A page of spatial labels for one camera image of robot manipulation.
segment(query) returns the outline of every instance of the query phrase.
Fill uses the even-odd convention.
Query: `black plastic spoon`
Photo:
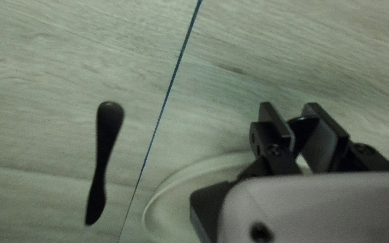
[[[88,204],[85,224],[94,224],[106,205],[105,172],[112,148],[124,119],[122,107],[111,101],[103,102],[97,110],[97,161]]]

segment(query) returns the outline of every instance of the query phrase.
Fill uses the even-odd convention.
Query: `light wood surface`
[[[118,240],[195,4],[0,0],[0,243]],[[106,100],[126,117],[85,227]]]
[[[285,119],[318,102],[389,159],[389,0],[204,1],[140,185],[249,150],[265,101]]]

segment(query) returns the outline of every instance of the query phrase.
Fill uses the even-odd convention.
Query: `black screw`
[[[372,155],[375,153],[375,150],[365,144],[354,144],[355,151],[364,155]]]
[[[284,153],[283,150],[277,144],[269,146],[267,148],[267,151],[269,154],[272,154],[275,156],[280,156]]]
[[[255,242],[270,242],[273,239],[272,234],[262,223],[255,223],[251,227],[250,236]]]

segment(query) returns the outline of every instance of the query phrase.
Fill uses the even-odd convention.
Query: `white plate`
[[[253,152],[232,153],[193,163],[171,175],[143,211],[145,233],[156,243],[199,243],[190,222],[190,194],[218,182],[235,180],[254,160]]]

